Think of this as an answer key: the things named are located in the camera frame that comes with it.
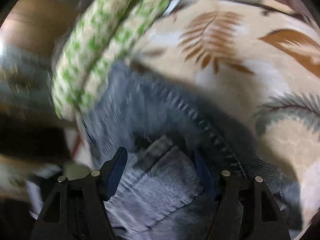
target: gray fabric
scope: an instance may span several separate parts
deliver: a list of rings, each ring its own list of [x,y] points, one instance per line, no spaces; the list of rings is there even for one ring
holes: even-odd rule
[[[128,150],[116,195],[105,204],[111,225],[125,238],[204,239],[217,204],[200,183],[192,162],[196,150],[216,178],[224,169],[262,176],[289,228],[301,229],[298,183],[255,155],[245,127],[194,93],[117,63],[83,125],[96,168],[118,147]],[[238,227],[235,221],[231,230]]]

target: beige fabric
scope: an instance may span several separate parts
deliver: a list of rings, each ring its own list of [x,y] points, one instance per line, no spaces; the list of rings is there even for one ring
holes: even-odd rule
[[[301,183],[306,225],[320,206],[320,186],[314,181],[319,131],[313,134],[301,119],[289,118],[267,125],[259,136],[254,114],[270,96],[304,93],[309,98],[311,93],[316,98],[319,36],[283,13],[225,0],[187,1],[188,7],[155,22],[133,54],[151,70],[196,87],[246,125],[259,142],[258,154]]]

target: green patterned cloth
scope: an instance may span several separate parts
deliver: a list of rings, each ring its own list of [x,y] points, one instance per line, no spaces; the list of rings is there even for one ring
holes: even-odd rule
[[[170,2],[137,0],[129,11],[133,1],[95,0],[76,24],[53,76],[52,101],[60,118],[73,120],[75,113],[94,106],[112,62],[129,51]]]

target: dark cloth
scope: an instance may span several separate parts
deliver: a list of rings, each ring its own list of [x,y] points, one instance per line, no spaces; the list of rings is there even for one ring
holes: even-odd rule
[[[196,93],[118,62],[83,126],[97,169],[118,147],[128,150],[117,192],[105,203],[112,227],[127,239],[205,238],[217,203],[200,182],[195,151],[215,179],[222,170],[263,177],[291,232],[301,229],[299,184],[257,157],[250,132]],[[240,221],[241,206],[235,236]]]

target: brown leaf print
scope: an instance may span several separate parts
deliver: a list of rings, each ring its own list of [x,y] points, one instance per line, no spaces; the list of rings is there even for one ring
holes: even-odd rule
[[[166,49],[164,48],[153,48],[151,50],[145,50],[141,52],[141,55],[144,57],[159,57],[164,54]]]
[[[180,36],[187,53],[185,61],[196,58],[201,68],[213,63],[214,73],[219,71],[219,63],[225,63],[232,69],[242,73],[254,74],[236,58],[234,49],[235,26],[239,25],[242,16],[234,12],[207,12],[194,18]]]
[[[276,30],[259,38],[293,57],[320,78],[320,45],[309,36],[289,29]]]

